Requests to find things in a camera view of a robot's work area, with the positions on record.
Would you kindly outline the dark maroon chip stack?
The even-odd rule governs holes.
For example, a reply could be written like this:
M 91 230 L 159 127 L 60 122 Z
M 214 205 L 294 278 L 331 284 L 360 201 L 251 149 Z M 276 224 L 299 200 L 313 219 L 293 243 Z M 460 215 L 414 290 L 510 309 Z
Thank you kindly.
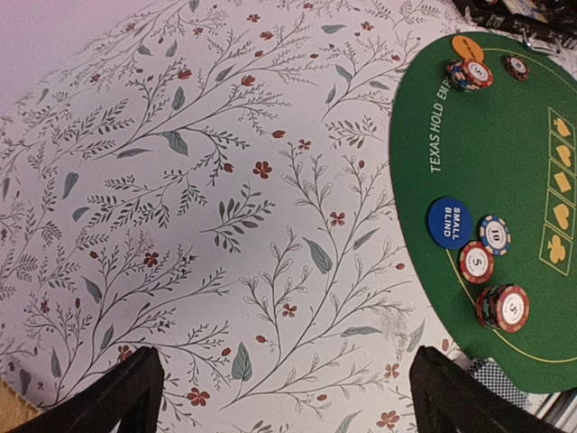
M 508 74 L 519 82 L 526 81 L 530 76 L 528 65 L 519 57 L 507 56 L 504 65 Z

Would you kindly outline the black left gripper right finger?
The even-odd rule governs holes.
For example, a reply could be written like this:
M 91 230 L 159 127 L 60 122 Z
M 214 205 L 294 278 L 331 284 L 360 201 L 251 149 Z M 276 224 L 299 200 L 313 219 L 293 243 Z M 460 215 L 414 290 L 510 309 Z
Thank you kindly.
M 420 346 L 409 370 L 417 431 L 558 432 L 505 401 L 432 346 Z

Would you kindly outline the blue blind button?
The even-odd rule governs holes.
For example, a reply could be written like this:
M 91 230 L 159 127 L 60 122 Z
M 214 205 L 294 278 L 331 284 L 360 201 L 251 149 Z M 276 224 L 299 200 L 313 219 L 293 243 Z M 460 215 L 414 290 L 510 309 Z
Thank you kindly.
M 459 250 L 472 237 L 473 221 L 469 209 L 458 199 L 439 198 L 429 208 L 427 226 L 435 242 L 447 250 Z

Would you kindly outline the blue playing card deck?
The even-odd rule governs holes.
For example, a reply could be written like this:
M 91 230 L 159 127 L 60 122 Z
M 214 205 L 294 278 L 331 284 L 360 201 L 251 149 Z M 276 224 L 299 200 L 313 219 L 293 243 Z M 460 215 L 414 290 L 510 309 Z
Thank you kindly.
M 467 372 L 479 383 L 488 388 L 500 398 L 508 401 L 523 410 L 531 408 L 528 394 L 522 392 L 505 375 L 501 367 L 491 358 L 474 359 Z

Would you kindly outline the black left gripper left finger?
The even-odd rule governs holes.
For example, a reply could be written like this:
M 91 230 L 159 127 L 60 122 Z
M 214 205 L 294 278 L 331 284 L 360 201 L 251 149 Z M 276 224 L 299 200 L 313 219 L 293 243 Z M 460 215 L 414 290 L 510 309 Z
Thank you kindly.
M 163 382 L 158 351 L 143 346 L 84 391 L 8 432 L 155 432 Z

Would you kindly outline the orange blind button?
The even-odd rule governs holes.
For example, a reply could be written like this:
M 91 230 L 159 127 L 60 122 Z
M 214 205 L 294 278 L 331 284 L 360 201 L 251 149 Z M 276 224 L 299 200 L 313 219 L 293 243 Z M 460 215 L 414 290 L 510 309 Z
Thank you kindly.
M 451 40 L 451 45 L 455 53 L 464 60 L 473 60 L 479 63 L 484 62 L 484 51 L 472 38 L 463 34 L 456 34 Z

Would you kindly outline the single red five chip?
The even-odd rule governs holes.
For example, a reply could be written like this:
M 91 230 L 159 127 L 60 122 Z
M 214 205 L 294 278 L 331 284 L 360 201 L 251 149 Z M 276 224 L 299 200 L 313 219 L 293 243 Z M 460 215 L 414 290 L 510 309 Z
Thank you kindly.
M 482 242 L 471 241 L 461 250 L 459 268 L 465 280 L 479 285 L 489 281 L 492 277 L 495 260 Z

